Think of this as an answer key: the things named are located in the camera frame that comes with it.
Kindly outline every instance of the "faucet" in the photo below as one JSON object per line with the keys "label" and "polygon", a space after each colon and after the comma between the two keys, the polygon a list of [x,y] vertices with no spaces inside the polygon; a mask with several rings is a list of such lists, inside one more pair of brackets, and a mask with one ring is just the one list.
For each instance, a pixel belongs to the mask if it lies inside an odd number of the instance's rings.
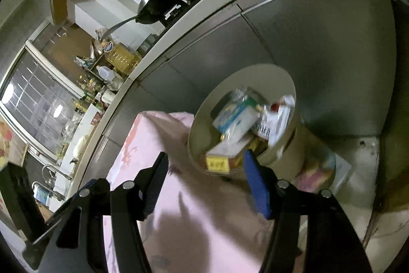
{"label": "faucet", "polygon": [[72,177],[71,176],[68,176],[68,175],[66,175],[66,174],[64,174],[63,172],[61,172],[61,171],[59,171],[56,167],[54,167],[53,165],[45,165],[43,168],[42,168],[42,170],[41,170],[41,174],[42,174],[42,178],[44,179],[44,181],[46,181],[46,178],[45,178],[45,176],[44,176],[44,170],[45,169],[51,169],[52,171],[54,171],[54,172],[56,172],[56,173],[59,173],[60,175],[63,175],[66,179],[68,179],[68,180],[72,180]]}
{"label": "faucet", "polygon": [[45,185],[41,184],[39,181],[34,181],[33,184],[31,184],[31,188],[33,189],[33,191],[34,191],[34,185],[38,185],[38,186],[46,189],[48,192],[55,195],[57,197],[58,201],[63,201],[65,199],[65,197],[61,193],[58,193],[56,191],[53,191],[52,189],[49,189]]}

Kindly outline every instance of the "frying pan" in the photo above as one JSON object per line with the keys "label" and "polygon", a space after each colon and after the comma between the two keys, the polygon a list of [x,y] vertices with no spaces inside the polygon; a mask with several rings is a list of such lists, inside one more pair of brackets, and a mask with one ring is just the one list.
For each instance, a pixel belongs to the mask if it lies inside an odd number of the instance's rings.
{"label": "frying pan", "polygon": [[161,21],[164,25],[165,14],[169,12],[180,0],[141,0],[138,14],[109,28],[102,36],[101,41],[129,21],[135,20],[144,25]]}

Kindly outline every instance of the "stainless steel cabinet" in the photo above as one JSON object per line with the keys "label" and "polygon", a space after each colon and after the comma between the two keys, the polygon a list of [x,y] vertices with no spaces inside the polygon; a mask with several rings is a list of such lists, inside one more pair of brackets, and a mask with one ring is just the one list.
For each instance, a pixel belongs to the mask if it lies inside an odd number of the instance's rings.
{"label": "stainless steel cabinet", "polygon": [[109,121],[104,135],[122,147],[136,116],[146,110],[171,111],[170,107],[134,83]]}
{"label": "stainless steel cabinet", "polygon": [[82,177],[80,187],[83,187],[91,179],[106,178],[121,148],[122,145],[118,145],[104,135],[101,136]]}
{"label": "stainless steel cabinet", "polygon": [[268,0],[243,12],[316,133],[379,135],[395,76],[390,0]]}
{"label": "stainless steel cabinet", "polygon": [[[230,8],[225,14],[234,11]],[[207,95],[229,75],[252,64],[272,62],[243,17],[220,18],[219,14],[217,20],[205,21],[170,48],[163,64],[154,64],[154,71],[143,77],[141,87],[172,111],[196,113]]]}

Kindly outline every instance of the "stove burner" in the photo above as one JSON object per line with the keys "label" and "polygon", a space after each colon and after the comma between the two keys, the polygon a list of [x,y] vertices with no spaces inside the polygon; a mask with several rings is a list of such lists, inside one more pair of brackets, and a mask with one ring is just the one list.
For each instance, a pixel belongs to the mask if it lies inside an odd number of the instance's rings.
{"label": "stove burner", "polygon": [[183,12],[183,10],[188,7],[189,5],[191,5],[195,0],[185,0],[186,2],[184,2],[183,0],[180,0],[177,4],[179,5],[179,7],[174,8],[170,13],[169,13],[169,17],[167,19],[165,19],[164,22],[162,22],[162,24],[166,27],[171,21],[173,21],[173,19],[175,19],[181,12]]}

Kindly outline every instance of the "yellow label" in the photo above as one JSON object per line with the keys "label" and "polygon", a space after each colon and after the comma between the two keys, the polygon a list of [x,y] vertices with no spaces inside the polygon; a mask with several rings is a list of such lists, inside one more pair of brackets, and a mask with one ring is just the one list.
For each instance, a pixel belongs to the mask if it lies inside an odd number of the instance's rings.
{"label": "yellow label", "polygon": [[228,173],[230,171],[229,159],[221,156],[206,156],[207,168],[216,173]]}

